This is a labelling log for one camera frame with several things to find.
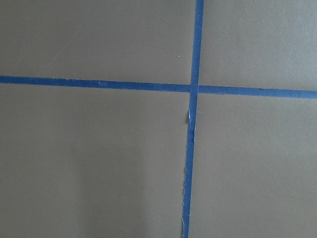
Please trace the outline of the blue tape line lengthwise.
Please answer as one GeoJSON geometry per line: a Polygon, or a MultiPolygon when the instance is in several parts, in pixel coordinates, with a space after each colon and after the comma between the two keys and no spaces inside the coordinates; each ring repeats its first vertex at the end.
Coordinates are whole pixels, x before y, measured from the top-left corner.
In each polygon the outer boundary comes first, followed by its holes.
{"type": "Polygon", "coordinates": [[[189,236],[192,177],[194,165],[195,131],[197,117],[197,101],[199,91],[199,75],[201,60],[201,42],[203,31],[204,0],[197,0],[193,35],[193,52],[191,65],[191,81],[189,90],[188,128],[186,139],[186,159],[184,167],[184,187],[182,206],[182,238],[189,236]]]}

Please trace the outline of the blue tape line crosswise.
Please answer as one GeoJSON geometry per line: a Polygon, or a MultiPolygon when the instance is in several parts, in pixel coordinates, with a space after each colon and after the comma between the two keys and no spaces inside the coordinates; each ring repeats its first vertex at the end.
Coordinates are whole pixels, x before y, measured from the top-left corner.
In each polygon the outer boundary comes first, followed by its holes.
{"type": "MultiPolygon", "coordinates": [[[[191,86],[187,84],[165,84],[165,83],[144,83],[144,82],[122,82],[122,81],[100,81],[87,79],[62,79],[62,78],[38,78],[22,76],[1,76],[1,83],[43,85],[43,86],[64,86],[83,88],[104,88],[120,90],[143,90],[143,91],[166,91],[189,93],[191,86]]],[[[309,90],[290,89],[263,89],[250,87],[227,87],[199,85],[197,89],[201,94],[220,95],[241,95],[259,97],[279,97],[279,98],[301,98],[316,99],[317,92],[309,90]]]]}

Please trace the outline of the brown paper table cover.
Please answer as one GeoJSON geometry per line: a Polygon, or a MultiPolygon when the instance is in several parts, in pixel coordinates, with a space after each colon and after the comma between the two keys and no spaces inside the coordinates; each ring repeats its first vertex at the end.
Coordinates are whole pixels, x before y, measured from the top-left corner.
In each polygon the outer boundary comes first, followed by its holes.
{"type": "MultiPolygon", "coordinates": [[[[187,84],[196,0],[3,0],[0,76],[187,84]]],[[[199,85],[317,91],[314,0],[205,0],[199,85]]],[[[181,238],[189,93],[0,83],[3,238],[181,238]]],[[[317,99],[198,93],[188,238],[317,235],[317,99]]]]}

